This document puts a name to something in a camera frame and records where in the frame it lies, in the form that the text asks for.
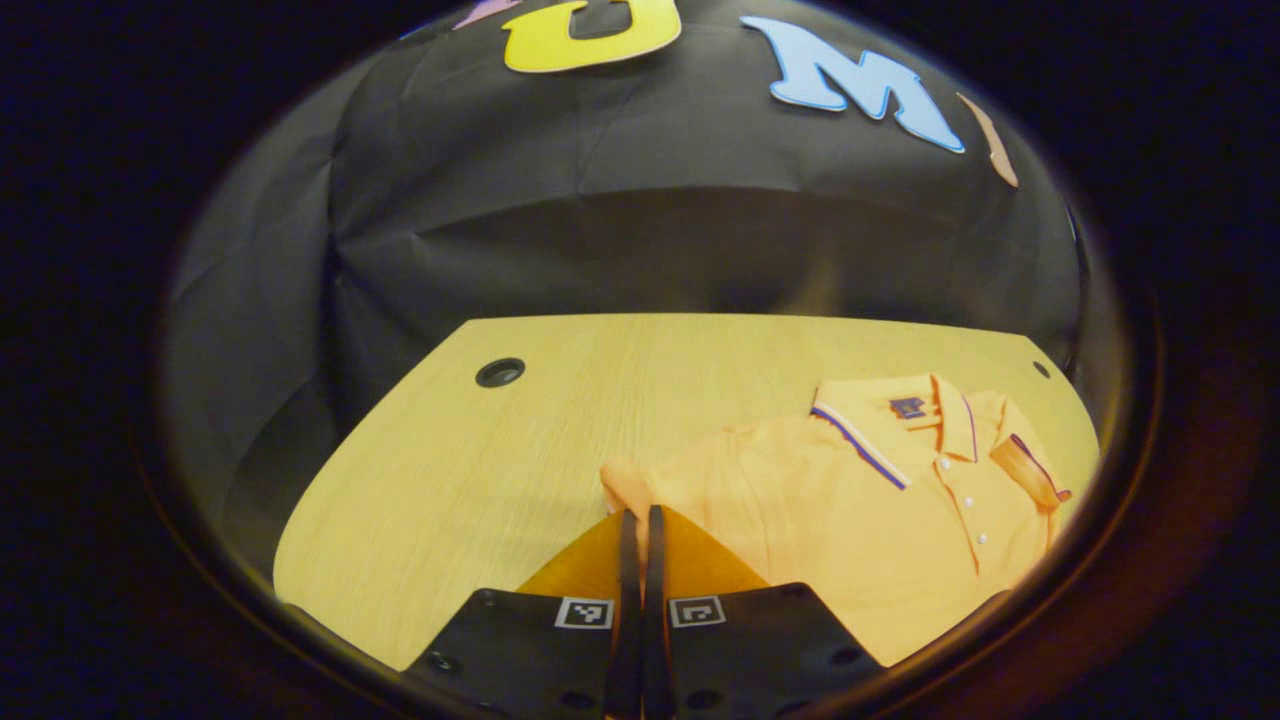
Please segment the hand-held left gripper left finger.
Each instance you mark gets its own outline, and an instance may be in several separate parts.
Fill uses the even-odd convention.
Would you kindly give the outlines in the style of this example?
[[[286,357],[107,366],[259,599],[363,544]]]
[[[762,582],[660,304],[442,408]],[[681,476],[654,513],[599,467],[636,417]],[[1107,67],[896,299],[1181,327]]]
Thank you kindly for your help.
[[[472,719],[640,717],[636,525],[630,511],[612,514],[558,556],[586,560],[568,579],[603,589],[477,589],[404,678]]]

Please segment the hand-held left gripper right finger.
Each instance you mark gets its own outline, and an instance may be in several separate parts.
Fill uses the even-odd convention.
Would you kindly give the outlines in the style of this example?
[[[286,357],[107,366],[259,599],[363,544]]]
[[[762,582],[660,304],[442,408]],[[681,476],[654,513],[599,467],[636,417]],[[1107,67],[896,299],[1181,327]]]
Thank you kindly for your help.
[[[791,719],[884,673],[819,594],[772,585],[675,510],[648,514],[648,719]]]

